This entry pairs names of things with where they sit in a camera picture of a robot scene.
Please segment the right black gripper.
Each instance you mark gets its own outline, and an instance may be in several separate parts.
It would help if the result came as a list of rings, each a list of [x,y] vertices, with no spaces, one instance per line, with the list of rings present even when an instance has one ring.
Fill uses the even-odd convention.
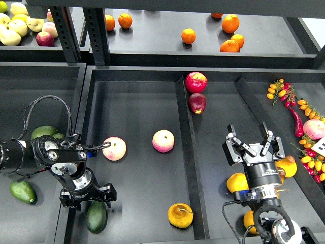
[[[274,160],[285,158],[282,140],[268,129],[264,121],[259,125],[259,129],[264,138],[262,145],[246,144],[238,139],[234,125],[229,124],[228,135],[222,144],[222,149],[230,166],[243,163],[250,189],[265,185],[278,187],[281,184],[281,177]]]

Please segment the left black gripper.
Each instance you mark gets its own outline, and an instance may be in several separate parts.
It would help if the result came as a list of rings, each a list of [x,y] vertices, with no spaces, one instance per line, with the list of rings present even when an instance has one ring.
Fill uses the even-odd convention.
[[[85,169],[83,175],[73,180],[75,189],[62,189],[59,199],[63,207],[81,210],[81,201],[89,201],[95,195],[95,200],[104,202],[108,208],[111,202],[117,200],[117,191],[111,183],[99,186],[96,177],[91,169]]]

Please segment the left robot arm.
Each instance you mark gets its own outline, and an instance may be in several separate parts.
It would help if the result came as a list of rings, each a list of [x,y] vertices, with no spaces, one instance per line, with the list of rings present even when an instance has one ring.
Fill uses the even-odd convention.
[[[31,141],[23,140],[31,113],[43,99],[63,101],[60,97],[45,95],[27,106],[21,135],[1,141],[1,174],[21,181],[37,173],[49,171],[63,186],[59,197],[63,207],[80,208],[81,202],[91,200],[110,205],[117,199],[115,188],[111,183],[99,186],[93,171],[86,166],[86,161],[88,157],[95,157],[98,150],[110,148],[112,144],[104,142],[98,146],[82,145],[80,134],[72,132],[72,116],[68,105],[65,106],[68,115],[65,137],[58,139],[42,135]]]

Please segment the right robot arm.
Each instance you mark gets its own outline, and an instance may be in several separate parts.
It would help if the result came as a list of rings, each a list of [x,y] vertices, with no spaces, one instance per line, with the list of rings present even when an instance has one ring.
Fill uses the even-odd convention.
[[[317,243],[308,227],[293,221],[277,197],[281,178],[275,162],[285,158],[281,138],[274,136],[265,123],[260,124],[264,140],[246,144],[235,132],[233,124],[222,145],[229,165],[241,163],[247,180],[247,190],[235,190],[233,203],[249,206],[253,211],[253,225],[263,243]]]

